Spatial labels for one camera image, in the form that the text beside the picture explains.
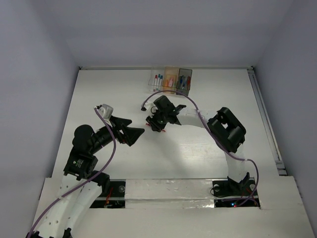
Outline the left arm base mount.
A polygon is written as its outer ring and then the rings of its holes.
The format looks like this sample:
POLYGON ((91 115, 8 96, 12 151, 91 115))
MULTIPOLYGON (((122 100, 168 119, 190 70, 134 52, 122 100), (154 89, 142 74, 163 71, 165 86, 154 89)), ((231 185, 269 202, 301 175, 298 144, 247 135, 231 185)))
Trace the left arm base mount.
POLYGON ((126 180, 110 179, 108 174, 100 173, 92 182, 101 186, 102 193, 90 208, 125 208, 126 180))

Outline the red pen thin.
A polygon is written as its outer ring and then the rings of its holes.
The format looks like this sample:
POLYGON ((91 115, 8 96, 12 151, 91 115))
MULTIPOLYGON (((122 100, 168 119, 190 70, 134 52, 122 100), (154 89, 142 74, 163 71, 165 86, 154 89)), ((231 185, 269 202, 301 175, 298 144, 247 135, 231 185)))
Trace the red pen thin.
POLYGON ((190 86, 191 86, 191 77, 188 76, 188 78, 187 78, 187 90, 190 90, 190 86))

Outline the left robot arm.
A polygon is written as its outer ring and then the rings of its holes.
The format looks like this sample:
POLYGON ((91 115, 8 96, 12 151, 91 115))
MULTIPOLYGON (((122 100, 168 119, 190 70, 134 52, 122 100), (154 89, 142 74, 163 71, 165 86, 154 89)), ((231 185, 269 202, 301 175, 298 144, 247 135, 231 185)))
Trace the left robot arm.
POLYGON ((95 170, 95 153, 110 143, 132 146, 145 130, 130 127, 131 122, 111 116, 98 131, 87 124, 76 128, 56 199, 38 217, 27 237, 72 237, 96 198, 111 192, 109 175, 95 170))

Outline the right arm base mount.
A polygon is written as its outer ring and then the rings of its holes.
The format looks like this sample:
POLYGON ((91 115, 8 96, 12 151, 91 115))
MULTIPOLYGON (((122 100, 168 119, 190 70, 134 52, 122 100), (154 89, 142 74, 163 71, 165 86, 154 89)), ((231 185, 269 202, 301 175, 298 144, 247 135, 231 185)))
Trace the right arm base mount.
POLYGON ((230 178, 214 180, 210 189, 215 208, 259 207, 260 200, 254 191, 256 181, 250 174, 237 183, 230 178))

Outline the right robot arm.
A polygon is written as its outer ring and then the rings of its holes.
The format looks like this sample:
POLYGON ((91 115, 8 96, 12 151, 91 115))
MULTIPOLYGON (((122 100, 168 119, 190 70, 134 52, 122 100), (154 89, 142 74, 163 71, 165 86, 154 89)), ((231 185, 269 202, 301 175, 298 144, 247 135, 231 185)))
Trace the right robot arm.
POLYGON ((210 111, 199 110, 197 106, 175 106, 166 96, 160 96, 153 102, 144 102, 141 110, 149 113, 146 122, 152 131, 161 132, 167 124, 205 128, 225 153, 229 191, 240 194, 246 189, 244 180, 249 177, 243 157, 246 129, 229 108, 222 107, 212 115, 210 111))

